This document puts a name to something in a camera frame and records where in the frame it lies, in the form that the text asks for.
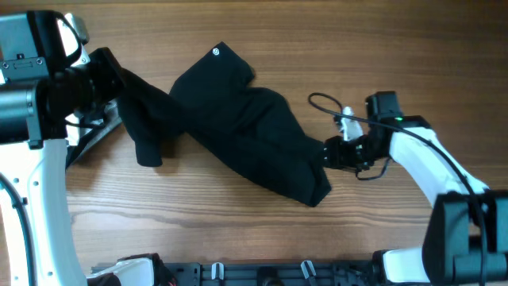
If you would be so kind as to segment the black t-shirt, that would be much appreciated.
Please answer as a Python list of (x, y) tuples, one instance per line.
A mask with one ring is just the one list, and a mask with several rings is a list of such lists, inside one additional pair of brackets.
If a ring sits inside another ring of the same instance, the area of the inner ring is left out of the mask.
[(135, 144), (137, 163), (162, 165), (162, 145), (188, 133), (234, 172), (309, 207), (331, 191), (324, 145), (306, 135), (287, 100), (254, 87), (251, 66), (216, 44), (169, 92), (124, 70), (118, 112)]

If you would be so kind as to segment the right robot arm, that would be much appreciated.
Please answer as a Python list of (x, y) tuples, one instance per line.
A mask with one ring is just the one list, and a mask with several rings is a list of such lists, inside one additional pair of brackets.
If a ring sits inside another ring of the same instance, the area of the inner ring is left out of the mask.
[(472, 176), (421, 116), (405, 116), (393, 91), (365, 100), (367, 116), (340, 106), (340, 135), (325, 142), (327, 168), (367, 171), (377, 160), (400, 164), (433, 210), (423, 244), (380, 250), (364, 279), (372, 285), (458, 285), (507, 279), (507, 193)]

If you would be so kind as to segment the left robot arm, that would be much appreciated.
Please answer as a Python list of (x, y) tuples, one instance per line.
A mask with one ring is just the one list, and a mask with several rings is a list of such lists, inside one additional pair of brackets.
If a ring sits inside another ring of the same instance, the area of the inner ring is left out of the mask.
[(13, 285), (173, 285), (155, 254), (90, 275), (80, 266), (66, 171), (120, 121), (125, 89), (108, 48), (87, 52), (83, 20), (54, 10), (1, 17), (1, 212)]

